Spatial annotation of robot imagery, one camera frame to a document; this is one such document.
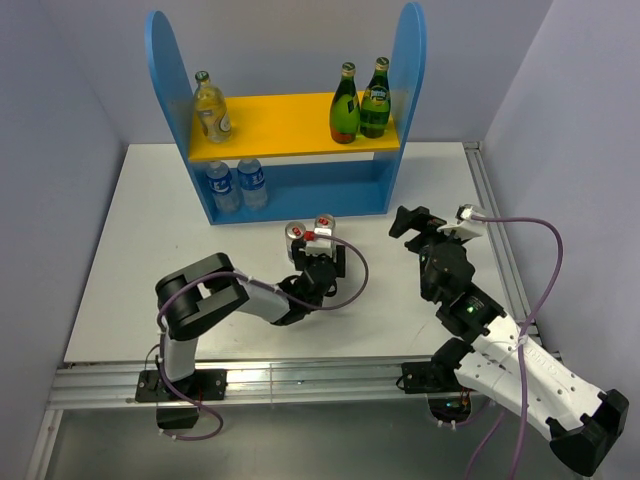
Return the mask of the Red Bull can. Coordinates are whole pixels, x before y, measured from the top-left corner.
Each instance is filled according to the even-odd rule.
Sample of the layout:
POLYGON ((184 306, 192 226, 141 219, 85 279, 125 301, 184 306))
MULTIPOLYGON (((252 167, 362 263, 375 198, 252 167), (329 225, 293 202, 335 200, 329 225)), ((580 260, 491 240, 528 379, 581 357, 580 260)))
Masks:
POLYGON ((314 233, 326 236, 332 236, 335 230, 335 218, 330 214, 320 214, 314 221, 314 233))
POLYGON ((284 227, 286 253, 290 262, 294 262, 292 244, 295 240, 303 239, 306 232, 305 225, 300 221, 291 221, 284 227))

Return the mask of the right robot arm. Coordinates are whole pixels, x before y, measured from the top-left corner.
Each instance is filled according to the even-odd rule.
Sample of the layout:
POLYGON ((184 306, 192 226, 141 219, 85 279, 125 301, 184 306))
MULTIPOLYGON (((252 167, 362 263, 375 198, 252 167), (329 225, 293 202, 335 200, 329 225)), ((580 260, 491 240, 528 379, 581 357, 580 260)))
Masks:
POLYGON ((432 356, 434 381, 475 390, 519 415, 566 467, 591 477, 623 433, 629 401, 565 367, 474 284, 465 245, 489 222, 469 204, 458 208, 455 223, 401 206, 390 228, 393 238, 417 231, 405 246, 419 257, 421 297, 437 305, 452 335, 432 356))

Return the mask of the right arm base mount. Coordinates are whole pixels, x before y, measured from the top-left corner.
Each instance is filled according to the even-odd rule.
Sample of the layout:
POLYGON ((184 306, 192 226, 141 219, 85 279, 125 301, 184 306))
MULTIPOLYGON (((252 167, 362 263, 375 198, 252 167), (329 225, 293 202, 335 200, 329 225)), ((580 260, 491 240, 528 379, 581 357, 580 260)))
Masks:
POLYGON ((436 421, 458 424, 472 419, 472 390, 463 387, 453 371, 439 363, 431 360, 402 363, 395 386, 407 395, 425 395, 436 421))

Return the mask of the green Perrier bottle yellow label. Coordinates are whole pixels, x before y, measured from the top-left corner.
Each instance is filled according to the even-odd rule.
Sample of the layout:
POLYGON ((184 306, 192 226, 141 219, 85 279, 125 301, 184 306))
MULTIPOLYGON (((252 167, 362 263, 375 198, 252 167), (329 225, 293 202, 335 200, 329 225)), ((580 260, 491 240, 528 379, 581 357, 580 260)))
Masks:
POLYGON ((360 132, 366 138, 382 137, 389 121, 391 110, 389 66, 388 58, 378 57, 376 59, 374 73, 362 98, 360 132))

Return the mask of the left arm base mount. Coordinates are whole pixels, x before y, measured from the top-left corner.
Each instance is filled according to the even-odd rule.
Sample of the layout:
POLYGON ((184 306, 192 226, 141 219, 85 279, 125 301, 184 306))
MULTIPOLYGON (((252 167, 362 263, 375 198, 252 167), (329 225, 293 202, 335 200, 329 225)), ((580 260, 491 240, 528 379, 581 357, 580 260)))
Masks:
MULTIPOLYGON (((173 383, 173 386, 192 400, 221 401, 225 397, 227 371, 223 369, 199 370, 189 377, 173 383)), ((139 374, 134 401, 136 403, 168 403, 180 398, 164 385, 156 370, 144 370, 139 374)), ((186 407, 157 407, 156 423, 168 430, 189 430, 200 417, 200 409, 193 405, 186 407)))

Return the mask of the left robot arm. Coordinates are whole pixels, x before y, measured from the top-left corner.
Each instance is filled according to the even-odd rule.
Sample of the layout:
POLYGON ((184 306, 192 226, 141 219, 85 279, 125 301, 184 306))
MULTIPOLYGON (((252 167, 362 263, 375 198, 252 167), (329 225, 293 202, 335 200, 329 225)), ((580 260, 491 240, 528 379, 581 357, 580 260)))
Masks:
POLYGON ((219 252, 161 278, 155 285, 157 305, 164 311, 161 341, 165 364, 159 388, 183 399, 195 386, 198 338, 234 312, 246 313, 275 326, 288 326, 323 306, 346 275, 346 248, 332 255, 310 255, 298 245, 296 275, 265 288, 249 283, 229 256, 219 252))

